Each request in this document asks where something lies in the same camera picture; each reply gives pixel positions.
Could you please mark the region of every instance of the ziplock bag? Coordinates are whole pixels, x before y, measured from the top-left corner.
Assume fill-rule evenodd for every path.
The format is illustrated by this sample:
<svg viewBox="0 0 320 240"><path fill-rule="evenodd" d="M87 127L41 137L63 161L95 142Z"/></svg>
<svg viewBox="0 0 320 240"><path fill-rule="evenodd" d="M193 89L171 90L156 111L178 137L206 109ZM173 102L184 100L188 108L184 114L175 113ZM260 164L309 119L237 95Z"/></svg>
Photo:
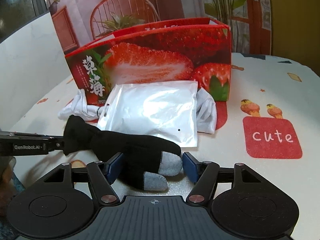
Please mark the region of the ziplock bag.
<svg viewBox="0 0 320 240"><path fill-rule="evenodd" d="M180 147L196 147L196 94L195 81L116 85L97 127L153 135Z"/></svg>

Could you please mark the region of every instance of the strawberry box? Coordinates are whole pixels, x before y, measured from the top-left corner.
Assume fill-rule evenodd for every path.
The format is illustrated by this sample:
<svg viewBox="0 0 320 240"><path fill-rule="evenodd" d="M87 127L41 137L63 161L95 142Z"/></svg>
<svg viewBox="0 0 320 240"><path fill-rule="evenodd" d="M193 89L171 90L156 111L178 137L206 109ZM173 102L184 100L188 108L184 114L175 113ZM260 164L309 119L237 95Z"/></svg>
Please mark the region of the strawberry box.
<svg viewBox="0 0 320 240"><path fill-rule="evenodd" d="M116 83L174 80L195 80L216 101L227 101L230 28L210 18L137 25L73 51L66 61L88 104L104 104Z"/></svg>

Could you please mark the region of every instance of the black hole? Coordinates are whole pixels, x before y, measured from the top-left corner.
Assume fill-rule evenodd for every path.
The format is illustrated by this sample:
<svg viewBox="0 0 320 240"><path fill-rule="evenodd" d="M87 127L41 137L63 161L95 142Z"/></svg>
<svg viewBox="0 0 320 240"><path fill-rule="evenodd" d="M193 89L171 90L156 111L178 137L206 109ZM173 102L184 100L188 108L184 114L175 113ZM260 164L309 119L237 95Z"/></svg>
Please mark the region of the black hole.
<svg viewBox="0 0 320 240"><path fill-rule="evenodd" d="M245 183L259 183L259 182L261 182L260 180L258 180L255 176L253 176L247 170L242 170L241 175L242 175L242 181Z"/></svg>
<svg viewBox="0 0 320 240"><path fill-rule="evenodd" d="M59 169L57 172L55 172L49 178L47 178L44 182L45 183L63 182L63 177L64 177L64 169Z"/></svg>

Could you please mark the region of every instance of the red square sticker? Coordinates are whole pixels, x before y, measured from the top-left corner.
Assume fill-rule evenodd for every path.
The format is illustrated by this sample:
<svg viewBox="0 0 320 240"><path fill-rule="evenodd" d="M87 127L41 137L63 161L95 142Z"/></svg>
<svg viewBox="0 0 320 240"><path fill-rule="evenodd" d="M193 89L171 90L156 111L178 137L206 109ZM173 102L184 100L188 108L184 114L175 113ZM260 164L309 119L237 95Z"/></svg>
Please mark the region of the red square sticker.
<svg viewBox="0 0 320 240"><path fill-rule="evenodd" d="M253 158L299 159L302 149L290 121L268 117L243 119L247 153Z"/></svg>

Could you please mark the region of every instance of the silver screw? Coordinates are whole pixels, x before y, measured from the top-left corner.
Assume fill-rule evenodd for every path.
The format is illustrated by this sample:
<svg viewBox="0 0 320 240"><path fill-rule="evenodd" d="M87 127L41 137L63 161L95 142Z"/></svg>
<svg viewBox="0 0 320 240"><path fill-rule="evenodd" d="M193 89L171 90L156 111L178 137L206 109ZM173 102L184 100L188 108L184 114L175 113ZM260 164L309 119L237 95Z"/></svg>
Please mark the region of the silver screw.
<svg viewBox="0 0 320 240"><path fill-rule="evenodd" d="M204 196L201 195L191 195L189 197L189 200L193 203L200 203L202 201L204 201Z"/></svg>
<svg viewBox="0 0 320 240"><path fill-rule="evenodd" d="M117 197L114 195L104 195L101 197L101 201L104 203L112 203L117 200Z"/></svg>

